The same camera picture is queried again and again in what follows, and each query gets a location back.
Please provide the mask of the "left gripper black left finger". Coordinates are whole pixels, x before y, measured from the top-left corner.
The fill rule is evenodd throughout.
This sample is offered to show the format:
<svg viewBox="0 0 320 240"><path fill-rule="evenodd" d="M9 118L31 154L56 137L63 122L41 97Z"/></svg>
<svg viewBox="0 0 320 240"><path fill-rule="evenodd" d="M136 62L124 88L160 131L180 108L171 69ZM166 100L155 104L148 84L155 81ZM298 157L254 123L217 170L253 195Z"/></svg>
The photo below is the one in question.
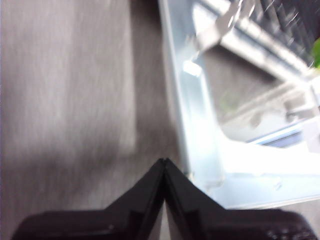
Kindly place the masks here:
<svg viewBox="0 0 320 240"><path fill-rule="evenodd" d="M47 211L26 217L14 240L146 240L164 197L165 161L159 159L128 191L104 209Z"/></svg>

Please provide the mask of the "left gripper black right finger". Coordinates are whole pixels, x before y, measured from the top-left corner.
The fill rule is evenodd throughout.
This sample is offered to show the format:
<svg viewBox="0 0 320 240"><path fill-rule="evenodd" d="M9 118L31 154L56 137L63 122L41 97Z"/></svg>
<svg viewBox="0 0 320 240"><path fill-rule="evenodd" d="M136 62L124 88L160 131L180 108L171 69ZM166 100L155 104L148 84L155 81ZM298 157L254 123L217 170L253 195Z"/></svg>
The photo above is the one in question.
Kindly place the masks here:
<svg viewBox="0 0 320 240"><path fill-rule="evenodd" d="M179 240L311 240L313 229L301 215L281 209L225 209L164 161L169 229Z"/></svg>

